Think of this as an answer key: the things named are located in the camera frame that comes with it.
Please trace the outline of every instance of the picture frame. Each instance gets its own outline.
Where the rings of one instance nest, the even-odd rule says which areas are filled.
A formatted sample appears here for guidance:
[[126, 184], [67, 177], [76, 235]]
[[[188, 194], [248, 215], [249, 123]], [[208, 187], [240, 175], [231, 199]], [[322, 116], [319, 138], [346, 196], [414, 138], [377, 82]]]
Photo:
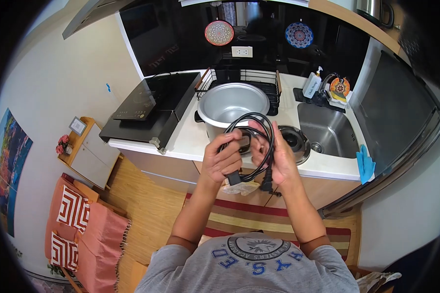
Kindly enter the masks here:
[[75, 132], [78, 136], [82, 136], [83, 132], [86, 129], [86, 124], [81, 121], [80, 119], [78, 119], [76, 116], [75, 118], [72, 120], [72, 123], [70, 123], [70, 125], [68, 126], [68, 128], [70, 128], [73, 132]]

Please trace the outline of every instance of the dish rack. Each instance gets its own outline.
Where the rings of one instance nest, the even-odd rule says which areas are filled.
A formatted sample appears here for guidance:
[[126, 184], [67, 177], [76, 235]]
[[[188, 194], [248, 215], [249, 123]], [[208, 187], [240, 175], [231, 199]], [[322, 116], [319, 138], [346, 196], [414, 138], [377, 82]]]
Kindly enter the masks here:
[[207, 68], [202, 78], [194, 87], [197, 100], [211, 88], [219, 84], [246, 83], [254, 85], [264, 91], [269, 98], [270, 106], [268, 116], [277, 115], [282, 86], [280, 83], [279, 71], [262, 71], [252, 69], [213, 69]]

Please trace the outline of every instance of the dish soap bottle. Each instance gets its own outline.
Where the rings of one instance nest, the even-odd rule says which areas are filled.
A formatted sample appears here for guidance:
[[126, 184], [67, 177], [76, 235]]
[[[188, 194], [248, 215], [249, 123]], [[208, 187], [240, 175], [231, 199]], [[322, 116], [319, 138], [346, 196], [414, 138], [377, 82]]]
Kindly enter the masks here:
[[312, 98], [314, 92], [318, 89], [319, 84], [321, 83], [321, 77], [319, 76], [319, 72], [322, 71], [323, 68], [318, 66], [318, 70], [316, 74], [314, 72], [310, 73], [308, 80], [305, 82], [305, 86], [303, 87], [303, 95], [307, 98]]

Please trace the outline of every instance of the blue mandala coaster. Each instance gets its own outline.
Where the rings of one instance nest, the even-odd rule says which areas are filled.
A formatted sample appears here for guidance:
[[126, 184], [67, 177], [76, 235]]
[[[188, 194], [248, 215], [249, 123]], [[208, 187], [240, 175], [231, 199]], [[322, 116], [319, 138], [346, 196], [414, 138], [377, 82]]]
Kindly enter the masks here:
[[285, 38], [295, 48], [306, 48], [313, 42], [313, 31], [302, 22], [294, 22], [285, 30]]

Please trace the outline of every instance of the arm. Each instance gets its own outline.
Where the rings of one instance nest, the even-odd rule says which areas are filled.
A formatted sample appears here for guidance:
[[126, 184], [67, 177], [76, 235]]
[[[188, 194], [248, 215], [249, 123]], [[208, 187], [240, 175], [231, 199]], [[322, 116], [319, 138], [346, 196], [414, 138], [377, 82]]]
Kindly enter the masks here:
[[[262, 131], [258, 123], [250, 121], [249, 124]], [[300, 242], [300, 249], [306, 256], [309, 256], [315, 248], [330, 244], [330, 242], [321, 217], [306, 196], [293, 151], [283, 139], [275, 121], [273, 128], [275, 141], [272, 179], [282, 190], [293, 231]], [[258, 138], [251, 141], [252, 161], [255, 165], [263, 160], [268, 148], [267, 142], [261, 137]]]
[[[178, 244], [191, 253], [197, 248], [220, 184], [225, 175], [241, 168], [242, 161], [238, 152], [240, 145], [236, 141], [241, 137], [241, 131], [236, 129], [219, 135], [207, 145], [197, 187], [176, 218], [167, 245]], [[228, 146], [217, 153], [217, 149], [225, 143], [229, 143]]]
[[166, 244], [179, 244], [191, 253], [197, 248], [207, 225], [220, 183], [201, 174], [189, 202], [181, 209]]

